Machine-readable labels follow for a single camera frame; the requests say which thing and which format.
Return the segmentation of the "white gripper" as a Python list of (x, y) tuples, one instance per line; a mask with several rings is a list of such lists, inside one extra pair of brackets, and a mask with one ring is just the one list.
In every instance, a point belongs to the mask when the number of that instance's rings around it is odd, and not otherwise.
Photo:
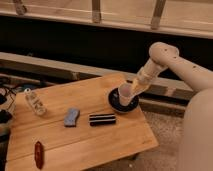
[(162, 66), (152, 59), (149, 59), (146, 64), (138, 71), (136, 78), (129, 85), (129, 92), (131, 94), (139, 94), (143, 86), (150, 85), (158, 75), (167, 69), (166, 66)]

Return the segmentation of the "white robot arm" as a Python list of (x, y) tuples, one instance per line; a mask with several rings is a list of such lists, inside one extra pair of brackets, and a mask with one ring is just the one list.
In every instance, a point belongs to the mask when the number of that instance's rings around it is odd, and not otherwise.
[(182, 58), (177, 47), (163, 42), (153, 43), (149, 56), (131, 94), (145, 91), (167, 68), (194, 90), (184, 114), (176, 171), (213, 171), (213, 71)]

